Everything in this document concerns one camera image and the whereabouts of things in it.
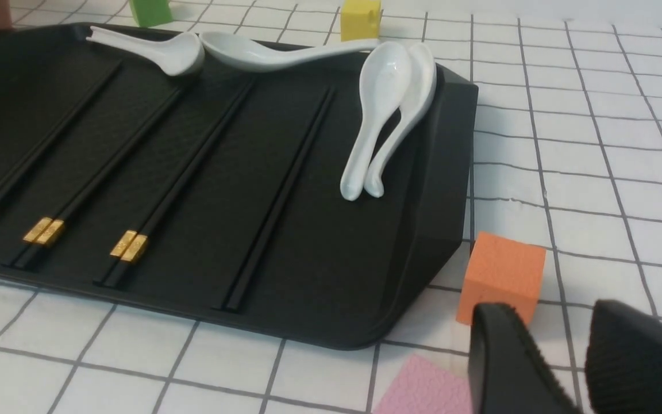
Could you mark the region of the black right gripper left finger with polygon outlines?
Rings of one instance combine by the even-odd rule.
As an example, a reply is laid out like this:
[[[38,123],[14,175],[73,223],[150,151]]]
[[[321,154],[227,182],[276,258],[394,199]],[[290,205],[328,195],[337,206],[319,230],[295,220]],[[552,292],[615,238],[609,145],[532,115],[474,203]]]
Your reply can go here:
[[[579,413],[517,312],[476,304],[468,384],[473,413]]]

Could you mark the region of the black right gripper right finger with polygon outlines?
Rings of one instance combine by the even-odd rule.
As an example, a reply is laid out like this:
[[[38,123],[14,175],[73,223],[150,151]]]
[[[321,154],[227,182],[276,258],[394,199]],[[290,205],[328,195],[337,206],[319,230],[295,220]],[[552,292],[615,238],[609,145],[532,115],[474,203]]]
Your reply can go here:
[[[662,322],[617,300],[594,304],[585,361],[596,413],[662,413]]]

